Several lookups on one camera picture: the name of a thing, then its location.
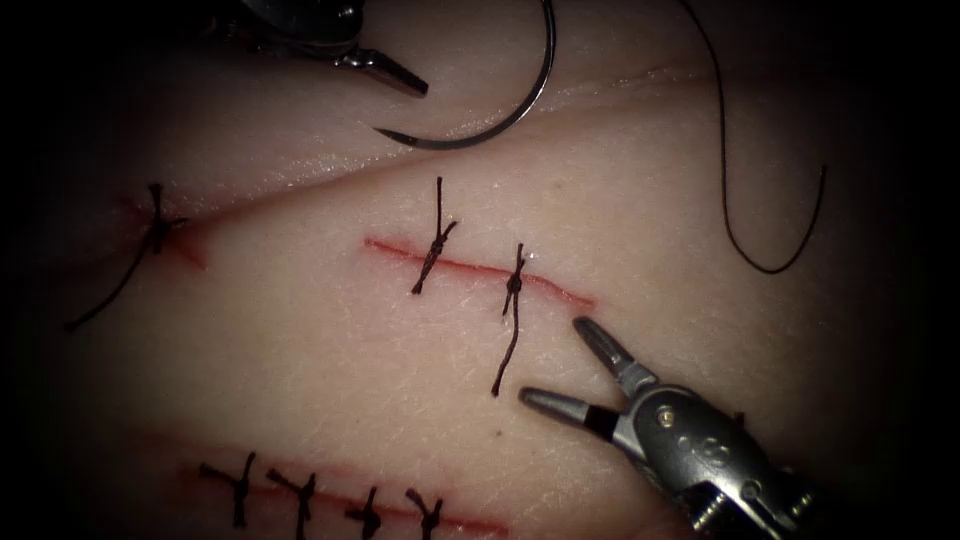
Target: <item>blood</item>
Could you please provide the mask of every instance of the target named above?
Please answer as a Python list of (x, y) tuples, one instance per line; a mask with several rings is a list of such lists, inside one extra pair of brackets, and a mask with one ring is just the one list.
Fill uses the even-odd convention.
[[(131, 219), (140, 228), (146, 230), (153, 225), (153, 210), (137, 204), (128, 196), (117, 197), (117, 201), (127, 211)], [(207, 252), (200, 246), (196, 237), (188, 229), (174, 229), (164, 238), (164, 247), (175, 252), (179, 258), (197, 270), (207, 269)]]
[[(367, 249), (372, 249), (398, 260), (410, 261), (411, 263), (422, 265), (425, 255), (414, 252), (410, 245), (411, 244), (408, 242), (390, 243), (385, 240), (371, 237), (366, 237), (363, 239), (363, 246)], [(509, 279), (510, 276), (513, 275), (513, 270), (495, 268), (482, 264), (464, 263), (450, 259), (437, 259), (436, 266), (438, 268), (448, 268), (450, 270), (454, 270), (461, 275), (495, 278), (498, 282), (503, 281), (504, 279)], [(590, 312), (597, 307), (596, 300), (574, 294), (543, 276), (524, 273), (523, 279), (525, 284), (539, 288), (548, 295), (560, 301), (566, 302), (577, 309)]]

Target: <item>metal screw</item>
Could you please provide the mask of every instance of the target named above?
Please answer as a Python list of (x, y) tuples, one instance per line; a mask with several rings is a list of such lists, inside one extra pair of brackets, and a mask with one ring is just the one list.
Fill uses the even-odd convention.
[(727, 494), (721, 491), (710, 501), (710, 504), (708, 504), (706, 508), (691, 517), (690, 522), (693, 525), (693, 530), (697, 532), (705, 531), (706, 527), (710, 525), (710, 522), (717, 516), (720, 508), (726, 504), (726, 502)]
[(657, 423), (660, 424), (660, 427), (671, 428), (676, 419), (676, 415), (669, 405), (657, 409)]
[(799, 518), (800, 516), (803, 515), (804, 512), (806, 512), (807, 508), (812, 503), (813, 503), (813, 495), (811, 495), (810, 493), (804, 493), (803, 497), (800, 497), (800, 501), (797, 502), (797, 504), (793, 505), (792, 508), (790, 508), (790, 513), (793, 514), (793, 517)]
[(745, 482), (743, 487), (740, 488), (740, 497), (745, 500), (752, 501), (760, 496), (760, 484), (750, 480)]

